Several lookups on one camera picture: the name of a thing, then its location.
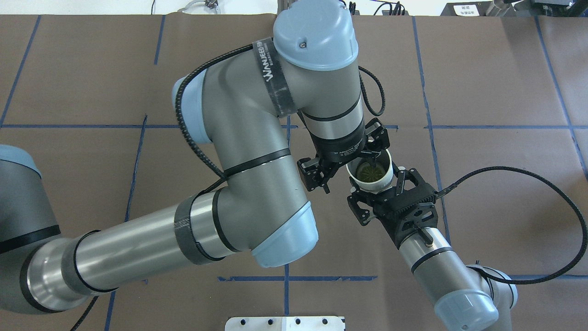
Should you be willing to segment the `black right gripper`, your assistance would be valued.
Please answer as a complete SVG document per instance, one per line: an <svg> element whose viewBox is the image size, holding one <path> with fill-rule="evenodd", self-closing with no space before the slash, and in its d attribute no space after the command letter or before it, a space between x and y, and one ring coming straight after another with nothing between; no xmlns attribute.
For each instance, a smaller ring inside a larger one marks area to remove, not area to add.
<svg viewBox="0 0 588 331"><path fill-rule="evenodd" d="M359 185L351 185L347 204L361 226L378 219L386 226L391 216L405 212L418 203L431 202L435 205L438 192L427 183L416 168L407 170L399 167L396 172L396 187L380 194L363 190Z"/></svg>

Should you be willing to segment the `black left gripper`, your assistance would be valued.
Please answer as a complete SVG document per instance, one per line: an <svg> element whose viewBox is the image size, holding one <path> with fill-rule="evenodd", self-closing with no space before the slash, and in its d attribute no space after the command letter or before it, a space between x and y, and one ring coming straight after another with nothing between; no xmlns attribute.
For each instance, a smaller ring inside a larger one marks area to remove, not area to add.
<svg viewBox="0 0 588 331"><path fill-rule="evenodd" d="M329 194L328 182L340 169L340 164L354 159L363 149L363 158L376 168L376 159L390 147L388 130L376 118L366 125L363 120L309 120L309 132L317 157L297 161L300 178L307 191L322 188Z"/></svg>

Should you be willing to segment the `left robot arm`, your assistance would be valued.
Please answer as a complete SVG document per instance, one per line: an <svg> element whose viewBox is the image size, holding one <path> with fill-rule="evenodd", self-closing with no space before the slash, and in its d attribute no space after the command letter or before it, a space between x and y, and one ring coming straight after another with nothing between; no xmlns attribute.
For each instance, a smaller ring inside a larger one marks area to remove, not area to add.
<svg viewBox="0 0 588 331"><path fill-rule="evenodd" d="M177 128L170 89L204 60L271 33L276 15L1 17L1 142L30 153L64 235L153 211L212 175Z"/></svg>

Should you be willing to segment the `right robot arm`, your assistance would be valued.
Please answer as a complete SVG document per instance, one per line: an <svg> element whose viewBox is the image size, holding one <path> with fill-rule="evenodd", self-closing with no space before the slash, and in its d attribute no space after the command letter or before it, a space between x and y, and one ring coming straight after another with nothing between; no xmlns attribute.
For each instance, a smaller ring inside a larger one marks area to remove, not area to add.
<svg viewBox="0 0 588 331"><path fill-rule="evenodd" d="M518 293L493 268L466 265L437 227L435 189L414 168L347 165L347 203L363 226L378 219L449 331L510 331Z"/></svg>

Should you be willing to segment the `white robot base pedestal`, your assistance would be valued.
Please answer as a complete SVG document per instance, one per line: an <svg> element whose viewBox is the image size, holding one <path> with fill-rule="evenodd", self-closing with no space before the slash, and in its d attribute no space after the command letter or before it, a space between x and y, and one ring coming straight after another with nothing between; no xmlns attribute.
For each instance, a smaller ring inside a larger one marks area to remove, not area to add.
<svg viewBox="0 0 588 331"><path fill-rule="evenodd" d="M339 316L263 316L234 317L225 331L345 331L346 321Z"/></svg>

